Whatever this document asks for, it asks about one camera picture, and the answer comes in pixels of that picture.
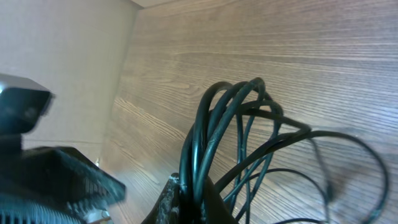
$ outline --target white wall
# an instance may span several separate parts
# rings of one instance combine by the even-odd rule
[[[130,0],[0,0],[0,73],[56,95],[25,147],[72,145],[95,160],[138,9]]]

